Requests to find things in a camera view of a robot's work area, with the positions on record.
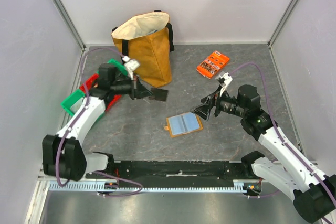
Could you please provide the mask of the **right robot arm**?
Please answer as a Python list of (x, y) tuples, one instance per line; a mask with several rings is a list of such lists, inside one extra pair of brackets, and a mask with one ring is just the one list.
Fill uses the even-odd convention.
[(274, 165), (258, 151), (241, 160), (241, 174), (248, 179), (265, 179), (284, 193), (297, 213), (308, 223), (315, 223), (335, 210), (335, 175), (328, 176), (309, 161), (283, 133), (271, 116), (261, 108), (256, 87), (242, 85), (237, 97), (231, 97), (223, 87), (202, 98), (192, 113), (208, 120), (214, 110), (241, 118), (244, 131), (270, 151), (282, 164)]

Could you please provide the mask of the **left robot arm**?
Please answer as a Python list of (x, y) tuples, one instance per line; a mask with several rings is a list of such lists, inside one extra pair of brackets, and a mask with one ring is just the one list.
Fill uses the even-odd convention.
[(87, 173), (98, 172), (104, 178), (115, 174), (112, 156), (103, 152), (85, 154), (82, 144), (90, 129), (115, 102), (116, 97), (128, 95), (132, 100), (143, 99), (153, 93), (135, 74), (140, 66), (129, 59), (119, 68), (112, 63), (99, 66), (98, 76), (84, 83), (85, 97), (70, 121), (55, 135), (46, 135), (42, 141), (43, 171), (54, 176), (64, 187), (69, 181), (79, 181)]

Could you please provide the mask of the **yellow leather card holder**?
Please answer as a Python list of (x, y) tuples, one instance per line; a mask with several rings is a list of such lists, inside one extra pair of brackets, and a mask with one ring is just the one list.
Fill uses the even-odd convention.
[(192, 112), (166, 118), (166, 131), (169, 131), (171, 137), (189, 134), (203, 129), (200, 117)]

